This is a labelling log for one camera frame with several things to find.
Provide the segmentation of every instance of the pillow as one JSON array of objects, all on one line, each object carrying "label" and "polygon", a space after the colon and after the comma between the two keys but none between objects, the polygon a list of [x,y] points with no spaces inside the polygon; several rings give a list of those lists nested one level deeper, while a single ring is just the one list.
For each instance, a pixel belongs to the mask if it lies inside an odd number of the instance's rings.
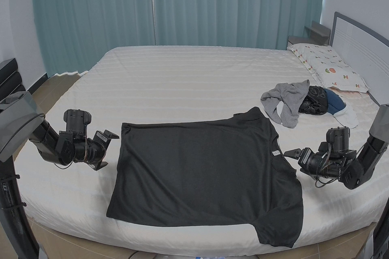
[{"label": "pillow", "polygon": [[321,87],[361,93],[369,90],[363,78],[329,45],[298,43],[287,49],[299,58]]}]

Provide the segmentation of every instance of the blue object on floor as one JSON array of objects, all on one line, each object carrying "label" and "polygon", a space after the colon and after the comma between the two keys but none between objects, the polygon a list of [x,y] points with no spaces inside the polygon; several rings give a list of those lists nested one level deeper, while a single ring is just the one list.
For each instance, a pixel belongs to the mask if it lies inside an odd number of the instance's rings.
[{"label": "blue object on floor", "polygon": [[328,98],[327,112],[333,115],[334,113],[337,113],[338,111],[341,111],[346,107],[346,104],[343,102],[343,100],[339,97],[338,94],[334,93],[328,88],[325,88],[325,91],[327,93]]}]

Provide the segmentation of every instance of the black garment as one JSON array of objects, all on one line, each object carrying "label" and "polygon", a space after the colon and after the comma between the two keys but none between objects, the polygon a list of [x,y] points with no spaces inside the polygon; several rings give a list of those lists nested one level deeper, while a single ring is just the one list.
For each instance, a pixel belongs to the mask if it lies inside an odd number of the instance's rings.
[{"label": "black garment", "polygon": [[258,107],[218,121],[123,123],[107,217],[162,227],[248,223],[260,243],[292,247],[302,191],[277,138]]},{"label": "black garment", "polygon": [[327,92],[322,87],[310,86],[308,94],[298,111],[308,115],[323,115],[327,110]]}]

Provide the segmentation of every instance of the white label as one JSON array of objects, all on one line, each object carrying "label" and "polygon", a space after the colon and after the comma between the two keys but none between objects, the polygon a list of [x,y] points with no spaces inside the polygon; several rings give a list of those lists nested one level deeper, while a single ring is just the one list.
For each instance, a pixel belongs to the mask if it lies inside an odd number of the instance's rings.
[{"label": "white label", "polygon": [[99,137],[102,141],[107,142],[107,138],[100,134],[100,132],[96,132],[96,136]]},{"label": "white label", "polygon": [[311,154],[311,149],[308,149],[307,153],[304,156],[303,163],[305,164],[308,160],[309,155]]}]

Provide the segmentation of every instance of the robotic arm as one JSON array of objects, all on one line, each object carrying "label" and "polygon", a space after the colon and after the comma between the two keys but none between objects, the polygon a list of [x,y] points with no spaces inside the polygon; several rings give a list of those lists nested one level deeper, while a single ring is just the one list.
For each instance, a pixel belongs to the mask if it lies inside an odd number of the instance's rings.
[{"label": "robotic arm", "polygon": [[94,170],[107,165],[102,160],[112,139],[118,135],[96,131],[86,137],[92,120],[89,112],[69,109],[63,120],[66,131],[57,134],[44,118],[29,92],[17,92],[0,103],[0,160],[5,162],[27,138],[36,145],[45,161],[60,165],[85,162]]},{"label": "robotic arm", "polygon": [[[350,129],[338,127],[329,129],[326,141],[322,142],[318,152],[310,148],[286,151],[284,156],[298,159],[300,171],[316,180],[315,185],[324,185],[335,180],[342,182],[348,189],[355,189],[368,181],[374,168],[386,151],[389,142],[389,105],[381,105],[369,130],[369,138],[361,147],[357,156],[356,150],[348,148]],[[320,177],[330,178],[321,182]]]}]

